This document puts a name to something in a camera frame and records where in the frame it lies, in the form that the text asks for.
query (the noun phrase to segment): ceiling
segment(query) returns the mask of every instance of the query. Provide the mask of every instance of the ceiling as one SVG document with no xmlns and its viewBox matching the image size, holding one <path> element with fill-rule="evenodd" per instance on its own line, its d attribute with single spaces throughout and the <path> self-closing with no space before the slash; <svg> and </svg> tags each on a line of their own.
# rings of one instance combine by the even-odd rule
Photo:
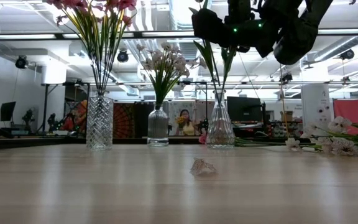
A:
<svg viewBox="0 0 358 224">
<path fill-rule="evenodd" d="M 186 15 L 185 7 L 193 4 L 193 0 L 172 0 L 172 1 L 186 1 L 181 6 L 175 6 L 175 10 L 180 15 Z M 180 29 L 172 22 L 172 12 L 170 12 L 169 2 L 164 1 L 140 1 L 138 2 L 139 14 L 137 15 L 132 30 L 173 30 Z M 302 12 L 305 3 L 299 8 Z M 215 0 L 211 5 L 211 9 L 215 11 L 220 18 L 227 14 L 227 3 L 222 0 Z M 57 33 L 57 32 L 71 32 L 65 26 L 57 27 L 54 22 L 54 17 L 58 16 L 58 11 L 52 6 L 49 6 L 42 1 L 14 1 L 4 0 L 0 1 L 0 34 L 8 33 Z M 349 1 L 334 0 L 328 12 L 321 21 L 320 28 L 351 28 L 358 27 L 358 1 L 354 5 L 349 5 Z M 331 44 L 341 40 L 340 36 L 319 36 L 314 43 L 313 52 L 319 52 L 329 47 Z M 156 48 L 164 41 L 170 41 L 173 44 L 179 44 L 181 47 L 185 46 L 183 43 L 188 42 L 185 39 L 145 39 L 145 40 L 125 40 L 122 41 L 121 47 L 128 48 L 137 43 Z M 47 49 L 49 52 L 59 56 L 63 61 L 67 62 L 69 67 L 68 77 L 82 78 L 83 80 L 91 81 L 93 78 L 89 61 L 75 56 L 81 50 L 81 44 L 78 40 L 43 40 L 43 41 L 6 41 L 1 42 L 0 50 L 4 54 L 12 54 L 12 51 L 6 49 Z M 214 45 L 216 58 L 220 57 L 220 49 L 218 45 Z M 355 52 L 355 57 L 352 60 L 339 60 L 329 58 L 328 60 L 312 65 L 313 67 L 327 67 L 327 77 L 321 77 L 324 80 L 339 81 L 344 75 L 354 76 L 351 80 L 358 80 L 358 45 L 352 47 Z M 114 73 L 120 82 L 142 82 L 138 74 L 138 61 L 132 55 L 130 49 L 129 61 L 126 63 L 114 63 Z M 34 57 L 38 64 L 43 64 L 42 60 L 49 60 L 48 57 Z M 222 62 L 218 62 L 218 67 L 222 67 Z M 230 71 L 228 81 L 239 82 L 248 81 L 250 79 L 254 82 L 266 82 L 270 80 L 278 81 L 280 75 L 280 64 L 276 61 L 272 54 L 266 58 L 261 58 L 255 49 L 251 49 L 246 54 L 237 54 L 234 58 L 232 69 Z M 310 72 L 305 72 L 306 65 L 283 67 L 282 71 L 290 71 L 294 80 L 308 80 Z M 193 80 L 210 81 L 210 75 L 207 70 L 199 69 L 198 74 L 194 75 Z M 255 86 L 256 88 L 278 88 L 276 85 Z M 230 88 L 251 88 L 250 86 L 229 85 Z M 122 91 L 118 88 L 111 88 L 112 90 Z M 350 86 L 352 91 L 358 91 L 358 85 Z"/>
</svg>

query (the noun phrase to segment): person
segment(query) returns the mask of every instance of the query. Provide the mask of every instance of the person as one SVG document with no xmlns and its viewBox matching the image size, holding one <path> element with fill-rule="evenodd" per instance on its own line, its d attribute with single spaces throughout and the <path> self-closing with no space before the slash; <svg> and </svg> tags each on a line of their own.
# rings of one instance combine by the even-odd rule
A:
<svg viewBox="0 0 358 224">
<path fill-rule="evenodd" d="M 190 114 L 188 110 L 181 110 L 179 116 L 183 116 L 185 118 L 185 124 L 182 128 L 182 133 L 185 136 L 195 136 L 197 134 L 197 128 L 195 123 L 190 119 Z M 180 128 L 177 127 L 176 135 L 180 135 Z"/>
</svg>

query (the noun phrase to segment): table surface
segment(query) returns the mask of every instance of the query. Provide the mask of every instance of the table surface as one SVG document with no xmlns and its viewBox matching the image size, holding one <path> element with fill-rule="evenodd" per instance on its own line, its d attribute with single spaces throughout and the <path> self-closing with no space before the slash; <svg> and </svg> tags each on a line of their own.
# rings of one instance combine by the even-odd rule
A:
<svg viewBox="0 0 358 224">
<path fill-rule="evenodd" d="M 219 173 L 192 176 L 194 157 Z M 358 157 L 189 145 L 0 150 L 0 223 L 358 223 Z"/>
</svg>

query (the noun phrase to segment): clear glass vase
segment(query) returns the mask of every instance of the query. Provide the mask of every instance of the clear glass vase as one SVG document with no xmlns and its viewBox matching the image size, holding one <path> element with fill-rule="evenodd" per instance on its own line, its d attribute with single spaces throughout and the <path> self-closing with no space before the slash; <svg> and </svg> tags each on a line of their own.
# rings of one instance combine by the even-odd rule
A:
<svg viewBox="0 0 358 224">
<path fill-rule="evenodd" d="M 168 145 L 168 115 L 161 105 L 156 105 L 149 114 L 147 144 L 152 147 Z"/>
<path fill-rule="evenodd" d="M 208 123 L 206 145 L 211 148 L 233 148 L 235 136 L 229 113 L 224 104 L 224 92 L 218 90 L 214 94 L 215 106 Z"/>
<path fill-rule="evenodd" d="M 91 151 L 112 149 L 113 100 L 98 94 L 88 100 L 86 147 Z"/>
</svg>

